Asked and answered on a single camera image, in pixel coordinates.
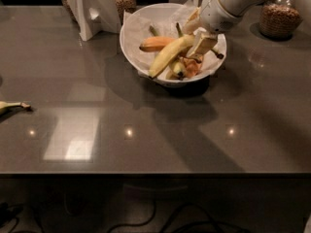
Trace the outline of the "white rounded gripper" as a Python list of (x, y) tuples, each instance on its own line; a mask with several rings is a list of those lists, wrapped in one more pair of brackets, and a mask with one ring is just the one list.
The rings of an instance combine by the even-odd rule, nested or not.
[(207, 53), (218, 43), (217, 34), (230, 31), (241, 20), (242, 17), (236, 17), (229, 13), (219, 0), (202, 0), (201, 6), (195, 8), (188, 17), (182, 27), (182, 32), (192, 34), (200, 26), (207, 31), (196, 33), (193, 45), (188, 50), (186, 57), (194, 58)]

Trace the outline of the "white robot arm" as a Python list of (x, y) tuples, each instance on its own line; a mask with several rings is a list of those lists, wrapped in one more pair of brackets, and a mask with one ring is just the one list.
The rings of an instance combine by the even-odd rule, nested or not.
[(199, 32), (195, 36), (186, 57), (197, 58), (207, 53), (216, 45), (218, 34), (230, 31), (249, 9), (266, 1), (268, 0), (202, 0), (197, 16), (187, 22), (183, 30), (190, 34), (201, 27), (205, 32)]

